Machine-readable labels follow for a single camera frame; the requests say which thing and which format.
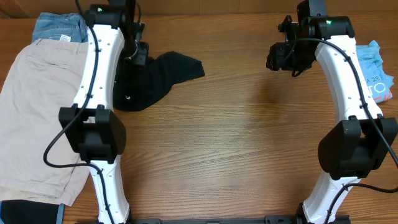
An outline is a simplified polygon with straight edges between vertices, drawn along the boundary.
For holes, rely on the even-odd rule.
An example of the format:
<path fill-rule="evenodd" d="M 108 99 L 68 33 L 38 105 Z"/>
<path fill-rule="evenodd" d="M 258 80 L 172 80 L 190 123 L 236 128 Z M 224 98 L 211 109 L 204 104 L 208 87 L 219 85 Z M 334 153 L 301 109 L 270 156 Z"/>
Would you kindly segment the black t-shirt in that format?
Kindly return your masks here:
<path fill-rule="evenodd" d="M 149 57 L 144 67 L 122 62 L 116 72 L 113 106 L 142 111 L 167 95 L 173 85 L 204 76 L 201 61 L 174 51 Z"/>

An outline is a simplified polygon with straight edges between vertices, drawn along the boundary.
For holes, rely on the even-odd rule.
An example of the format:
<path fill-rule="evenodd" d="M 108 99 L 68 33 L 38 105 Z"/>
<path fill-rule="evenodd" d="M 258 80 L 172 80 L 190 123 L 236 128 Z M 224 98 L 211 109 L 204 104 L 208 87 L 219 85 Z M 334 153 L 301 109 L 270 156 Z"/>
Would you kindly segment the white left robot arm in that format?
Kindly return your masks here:
<path fill-rule="evenodd" d="M 88 51 L 78 93 L 58 119 L 72 150 L 87 167 L 99 205 L 97 223 L 132 223 L 123 190 L 121 155 L 126 128 L 114 113 L 113 90 L 118 66 L 142 68 L 149 46 L 141 42 L 145 25 L 134 19 L 135 1 L 109 0 L 85 12 Z"/>

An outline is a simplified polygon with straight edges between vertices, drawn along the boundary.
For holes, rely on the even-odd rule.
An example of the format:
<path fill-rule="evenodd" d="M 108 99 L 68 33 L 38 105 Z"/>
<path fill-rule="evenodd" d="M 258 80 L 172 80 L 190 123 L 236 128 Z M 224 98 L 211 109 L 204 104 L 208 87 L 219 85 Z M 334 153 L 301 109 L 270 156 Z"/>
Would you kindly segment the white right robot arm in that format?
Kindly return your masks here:
<path fill-rule="evenodd" d="M 297 214 L 283 216 L 283 223 L 349 223 L 336 213 L 354 187 L 380 168 L 392 154 L 397 121 L 386 118 L 372 99 L 361 71 L 356 39 L 346 17 L 307 17 L 294 22 L 290 16 L 278 25 L 285 40 L 271 46 L 268 69 L 288 70 L 293 77 L 318 62 L 327 79 L 336 112 L 335 127 L 320 141 L 322 168 L 310 196 Z"/>

